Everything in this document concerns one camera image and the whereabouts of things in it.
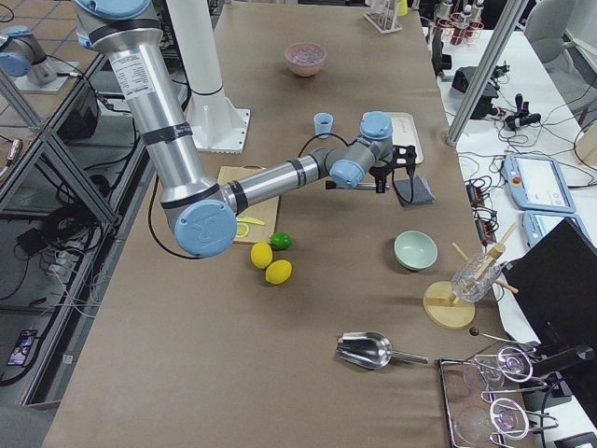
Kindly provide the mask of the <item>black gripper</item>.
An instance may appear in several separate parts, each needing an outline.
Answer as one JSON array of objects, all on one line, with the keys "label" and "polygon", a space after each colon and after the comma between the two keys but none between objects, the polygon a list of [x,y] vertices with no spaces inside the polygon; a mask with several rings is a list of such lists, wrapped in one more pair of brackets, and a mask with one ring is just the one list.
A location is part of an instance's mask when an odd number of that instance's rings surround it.
[{"label": "black gripper", "polygon": [[375,192],[383,194],[388,190],[387,176],[395,169],[392,161],[378,160],[370,167],[370,174],[375,178]]}]

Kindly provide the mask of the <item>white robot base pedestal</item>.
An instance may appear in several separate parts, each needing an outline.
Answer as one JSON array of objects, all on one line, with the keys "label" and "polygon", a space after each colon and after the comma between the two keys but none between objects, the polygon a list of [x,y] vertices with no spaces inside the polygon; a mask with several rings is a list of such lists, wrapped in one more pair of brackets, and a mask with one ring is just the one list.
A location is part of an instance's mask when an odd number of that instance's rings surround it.
[{"label": "white robot base pedestal", "polygon": [[190,87],[186,119],[196,148],[242,153],[250,111],[235,107],[225,94],[208,3],[174,0],[167,8]]}]

